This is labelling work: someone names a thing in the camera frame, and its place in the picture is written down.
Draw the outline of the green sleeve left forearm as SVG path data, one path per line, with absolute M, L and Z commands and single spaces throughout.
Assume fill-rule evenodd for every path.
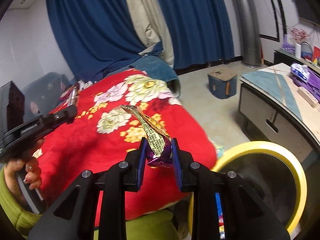
M 27 239 L 30 230 L 35 226 L 42 215 L 27 211 L 11 195 L 5 182 L 4 168 L 1 169 L 0 203 L 4 213 L 7 215 L 14 228 L 24 239 Z

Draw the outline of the left hand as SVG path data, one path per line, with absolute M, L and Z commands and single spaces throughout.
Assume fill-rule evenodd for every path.
M 39 161 L 33 154 L 44 144 L 44 139 L 40 139 L 33 144 L 33 147 L 22 153 L 20 159 L 10 159 L 4 166 L 4 179 L 8 190 L 15 200 L 22 206 L 27 206 L 27 200 L 21 191 L 18 182 L 18 174 L 24 175 L 21 181 L 27 185 L 30 190 L 39 189 L 42 185 L 41 169 Z

